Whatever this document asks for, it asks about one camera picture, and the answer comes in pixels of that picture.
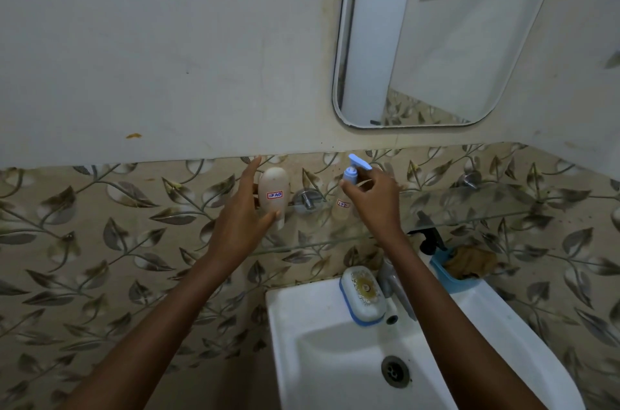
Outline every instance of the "blue plastic basket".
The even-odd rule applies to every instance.
[[[454,249],[451,248],[446,251],[437,249],[430,260],[430,264],[433,265],[435,271],[437,271],[437,279],[450,294],[466,291],[467,289],[473,288],[481,281],[480,279],[454,279],[450,276],[450,273],[445,271],[441,265],[448,261],[452,254],[452,250]]]

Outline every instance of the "person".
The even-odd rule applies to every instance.
[[[183,280],[130,331],[61,406],[64,410],[144,408],[192,322],[215,289],[257,247],[277,213],[259,217],[253,197],[256,157],[216,222],[209,250]],[[362,190],[341,184],[360,217],[390,258],[430,350],[460,409],[528,409],[545,406],[487,343],[430,270],[400,228],[399,187],[387,173],[361,171]]]

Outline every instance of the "white ceramic sink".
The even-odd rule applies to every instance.
[[[549,410],[584,410],[567,371],[488,284],[453,295],[468,318]],[[282,410],[456,409],[426,338],[398,301],[385,321],[356,325],[338,279],[267,292]],[[408,367],[405,388],[381,373],[387,356]]]

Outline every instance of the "drain strainer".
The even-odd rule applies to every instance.
[[[404,389],[409,385],[409,368],[396,356],[388,356],[381,362],[381,374],[388,384],[397,389]]]

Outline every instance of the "blue pump nozzle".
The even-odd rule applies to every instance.
[[[373,168],[368,162],[361,159],[355,154],[349,154],[349,160],[351,161],[351,166],[346,168],[344,174],[342,175],[342,179],[347,180],[348,182],[355,185],[357,183],[356,167],[361,167],[364,170],[372,170]]]

